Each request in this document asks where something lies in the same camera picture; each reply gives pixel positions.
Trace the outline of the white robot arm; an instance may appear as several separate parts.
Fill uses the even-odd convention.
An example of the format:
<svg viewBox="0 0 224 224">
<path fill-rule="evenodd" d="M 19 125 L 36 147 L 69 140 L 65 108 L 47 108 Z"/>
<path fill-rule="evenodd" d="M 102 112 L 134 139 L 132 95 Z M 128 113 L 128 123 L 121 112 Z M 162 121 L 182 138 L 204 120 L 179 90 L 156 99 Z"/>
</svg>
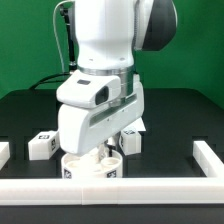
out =
<svg viewBox="0 0 224 224">
<path fill-rule="evenodd" d="M 174 37 L 173 0 L 76 0 L 77 69 L 57 89 L 61 148 L 84 155 L 140 118 L 143 86 L 133 52 Z"/>
</svg>

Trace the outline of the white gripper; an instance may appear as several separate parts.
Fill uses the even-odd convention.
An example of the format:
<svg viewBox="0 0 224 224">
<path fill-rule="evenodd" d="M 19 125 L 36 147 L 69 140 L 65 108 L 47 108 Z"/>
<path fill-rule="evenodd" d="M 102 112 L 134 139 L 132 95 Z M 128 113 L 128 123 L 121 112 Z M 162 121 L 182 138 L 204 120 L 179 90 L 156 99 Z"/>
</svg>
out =
<svg viewBox="0 0 224 224">
<path fill-rule="evenodd" d="M 107 156 L 106 147 L 101 143 L 108 138 L 107 145 L 118 149 L 117 133 L 140 118 L 144 111 L 143 87 L 137 74 L 134 75 L 132 94 L 123 99 L 120 95 L 95 108 L 80 108 L 61 102 L 58 112 L 61 148 L 67 153 L 83 155 L 99 145 L 99 160 Z"/>
</svg>

